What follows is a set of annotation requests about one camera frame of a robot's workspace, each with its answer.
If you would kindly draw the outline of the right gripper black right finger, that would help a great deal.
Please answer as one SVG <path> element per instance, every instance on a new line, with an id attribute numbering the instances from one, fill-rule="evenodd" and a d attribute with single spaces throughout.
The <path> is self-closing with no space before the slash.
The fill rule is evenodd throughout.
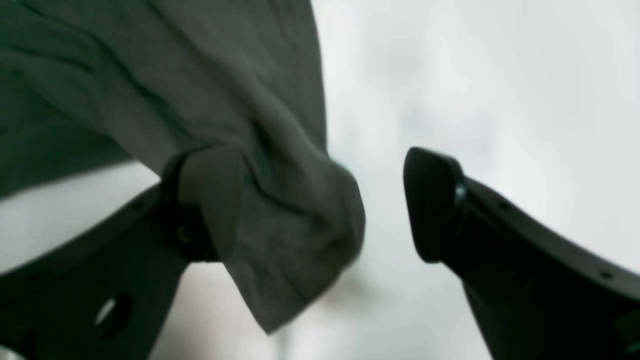
<path id="1" fill-rule="evenodd" d="M 461 280 L 494 360 L 637 360 L 638 274 L 551 231 L 450 156 L 412 147 L 413 243 Z"/>

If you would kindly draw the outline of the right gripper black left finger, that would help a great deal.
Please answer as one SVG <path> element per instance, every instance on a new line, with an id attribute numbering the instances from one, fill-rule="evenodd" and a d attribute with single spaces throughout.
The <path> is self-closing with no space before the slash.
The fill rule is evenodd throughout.
<path id="1" fill-rule="evenodd" d="M 231 151 L 181 153 L 161 183 L 1 276 L 1 346 L 25 360 L 146 360 L 190 264 L 233 248 L 206 221 L 205 178 Z"/>

